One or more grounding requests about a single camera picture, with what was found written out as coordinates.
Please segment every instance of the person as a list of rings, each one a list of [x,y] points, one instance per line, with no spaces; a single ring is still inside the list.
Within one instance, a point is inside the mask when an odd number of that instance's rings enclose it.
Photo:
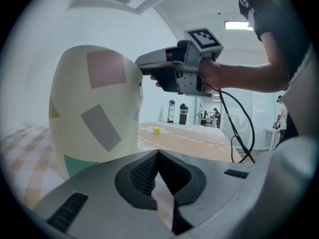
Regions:
[[[217,108],[214,108],[214,111],[215,111],[215,117],[217,118],[217,128],[219,128],[220,127],[220,113],[219,113]]]
[[[277,128],[280,127],[280,139],[282,139],[284,137],[284,135],[285,135],[285,131],[286,131],[286,128],[287,128],[288,111],[287,111],[286,106],[281,101],[281,96],[278,96],[277,102],[280,104],[280,112],[279,112],[279,114],[277,116],[276,125],[277,125]]]
[[[217,89],[238,88],[265,93],[287,90],[311,45],[293,2],[296,0],[239,0],[240,13],[262,42],[268,63],[226,65],[203,58],[198,69],[203,82]],[[203,91],[211,89],[203,86]],[[289,115],[286,124],[282,141],[298,135]]]

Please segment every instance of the ceiling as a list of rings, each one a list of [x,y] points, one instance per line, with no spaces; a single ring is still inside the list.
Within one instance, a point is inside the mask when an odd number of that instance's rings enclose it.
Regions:
[[[208,27],[223,44],[224,50],[264,52],[253,31],[225,29],[227,20],[246,20],[239,13],[238,0],[74,0],[72,5],[88,6],[119,9],[139,15],[154,8],[178,40],[184,39],[184,30]]]

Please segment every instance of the black vent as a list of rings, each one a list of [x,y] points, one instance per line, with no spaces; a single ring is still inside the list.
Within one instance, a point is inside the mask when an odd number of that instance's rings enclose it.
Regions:
[[[66,232],[87,199],[86,195],[73,193],[47,223],[61,232]]]
[[[230,176],[238,177],[241,179],[246,179],[249,173],[228,169],[226,172],[224,172],[224,174],[228,174]]]

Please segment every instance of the cream-colored sculpture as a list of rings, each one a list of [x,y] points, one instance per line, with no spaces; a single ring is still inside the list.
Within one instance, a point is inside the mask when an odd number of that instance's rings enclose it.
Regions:
[[[137,152],[142,80],[134,62],[107,48],[83,45],[62,54],[51,87],[49,126],[65,179]]]

